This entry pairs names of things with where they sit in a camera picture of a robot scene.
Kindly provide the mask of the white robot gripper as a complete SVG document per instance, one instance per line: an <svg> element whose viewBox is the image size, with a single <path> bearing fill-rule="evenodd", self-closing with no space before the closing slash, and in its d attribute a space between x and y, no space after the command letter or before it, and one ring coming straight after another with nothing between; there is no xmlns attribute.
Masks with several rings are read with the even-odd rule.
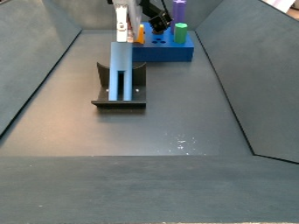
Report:
<svg viewBox="0 0 299 224"><path fill-rule="evenodd" d="M133 43L138 38L141 6L138 0L108 0L116 11L116 41Z"/></svg>

